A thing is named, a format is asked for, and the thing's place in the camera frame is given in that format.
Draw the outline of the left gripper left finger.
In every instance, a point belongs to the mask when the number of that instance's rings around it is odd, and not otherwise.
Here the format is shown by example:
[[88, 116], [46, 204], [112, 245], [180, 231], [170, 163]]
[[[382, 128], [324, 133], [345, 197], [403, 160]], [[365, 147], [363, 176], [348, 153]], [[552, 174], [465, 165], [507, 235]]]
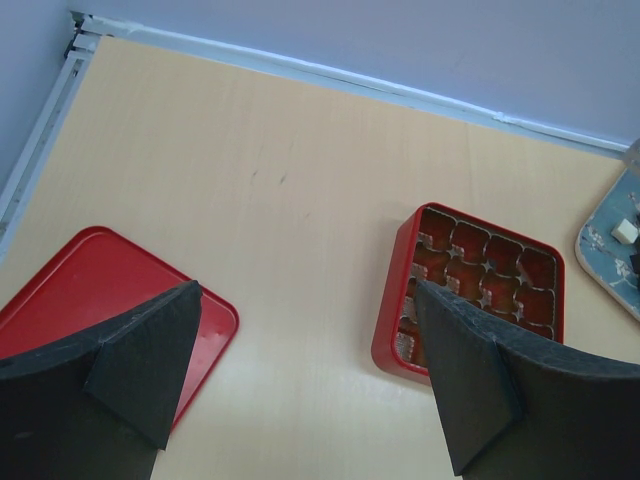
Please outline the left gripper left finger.
[[185, 282], [2, 360], [2, 478], [150, 478], [177, 412], [201, 297], [198, 282]]

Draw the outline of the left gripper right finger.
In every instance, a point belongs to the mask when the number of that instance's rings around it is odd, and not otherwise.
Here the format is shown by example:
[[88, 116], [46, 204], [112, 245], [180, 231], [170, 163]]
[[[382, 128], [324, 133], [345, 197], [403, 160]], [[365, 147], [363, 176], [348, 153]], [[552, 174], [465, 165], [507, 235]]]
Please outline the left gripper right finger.
[[414, 303], [455, 475], [638, 477], [636, 364], [546, 339], [432, 282]]

